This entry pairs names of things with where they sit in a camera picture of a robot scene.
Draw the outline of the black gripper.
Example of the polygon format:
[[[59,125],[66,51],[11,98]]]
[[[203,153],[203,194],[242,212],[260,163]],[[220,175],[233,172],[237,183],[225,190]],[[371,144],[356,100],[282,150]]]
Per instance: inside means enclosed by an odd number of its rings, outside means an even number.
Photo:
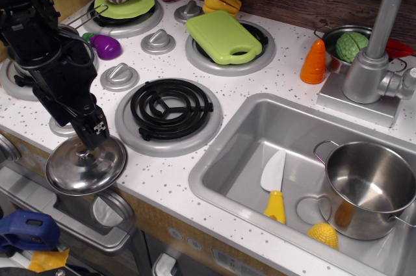
[[[93,149],[99,147],[109,138],[107,119],[99,106],[87,116],[74,117],[70,123],[82,143],[87,147],[79,146],[79,158],[91,157]]]

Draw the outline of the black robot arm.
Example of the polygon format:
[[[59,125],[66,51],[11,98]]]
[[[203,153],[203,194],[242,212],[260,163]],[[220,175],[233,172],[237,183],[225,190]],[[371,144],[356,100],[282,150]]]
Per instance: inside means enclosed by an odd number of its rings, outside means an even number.
[[[71,124],[87,149],[109,138],[105,115],[91,94],[97,77],[92,48],[59,27],[52,0],[1,0],[1,41],[34,80],[33,94],[55,121]]]

